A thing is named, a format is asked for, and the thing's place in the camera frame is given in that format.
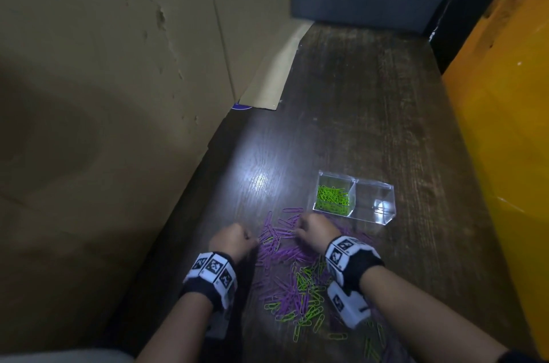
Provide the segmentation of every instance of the wristband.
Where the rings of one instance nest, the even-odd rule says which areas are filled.
[[[330,274],[347,292],[360,292],[360,278],[369,268],[385,266],[372,246],[346,235],[328,245],[325,257]]]
[[[183,280],[179,296],[188,292],[199,292],[211,301],[215,312],[232,306],[236,290],[234,261],[229,255],[215,251],[198,255]]]

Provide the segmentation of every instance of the pile of paper clips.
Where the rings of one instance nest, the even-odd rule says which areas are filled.
[[[264,268],[264,277],[253,284],[255,289],[260,290],[259,299],[264,302],[264,308],[271,311],[276,321],[292,322],[295,325],[295,342],[298,341],[304,327],[312,327],[312,331],[317,333],[325,321],[326,312],[329,312],[331,331],[334,326],[337,326],[339,331],[346,331],[337,312],[329,305],[323,305],[323,293],[332,281],[324,258],[303,244],[293,242],[290,246],[282,246],[285,239],[295,238],[294,229],[303,209],[287,208],[282,211],[294,215],[288,219],[278,219],[277,225],[274,226],[271,223],[270,211],[260,235],[261,244],[256,265]],[[351,234],[349,229],[342,227],[340,230],[343,234],[353,235],[365,242],[372,241],[364,233]],[[290,264],[291,271],[286,270],[274,275],[277,272],[272,272],[272,266],[284,263]],[[326,338],[345,340],[348,334],[330,332]]]

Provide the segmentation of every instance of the fist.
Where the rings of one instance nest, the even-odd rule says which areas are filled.
[[[295,233],[314,251],[324,254],[328,244],[341,232],[322,214],[305,214],[299,219]]]
[[[258,244],[258,238],[250,237],[242,225],[234,223],[219,230],[211,238],[208,248],[210,251],[226,253],[235,263],[238,263]]]

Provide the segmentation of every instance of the wooden table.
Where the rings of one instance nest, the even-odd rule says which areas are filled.
[[[210,237],[268,211],[305,206],[318,170],[395,186],[388,226],[357,222],[389,269],[507,346],[535,355],[436,63],[424,38],[315,24],[277,111],[232,110],[102,344],[137,354],[175,303]],[[244,361],[358,361],[361,341],[328,343],[274,323],[252,292]]]

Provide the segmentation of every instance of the dark wood surface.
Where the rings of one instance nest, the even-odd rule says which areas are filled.
[[[103,345],[137,354],[210,237],[235,221],[258,232],[268,211],[306,206],[319,169],[393,184],[396,218],[357,224],[388,268],[535,353],[429,43],[318,24],[299,45],[278,110],[227,115]],[[312,334],[293,343],[293,328],[274,323],[253,292],[242,325],[244,361],[354,361],[342,350],[362,347]]]

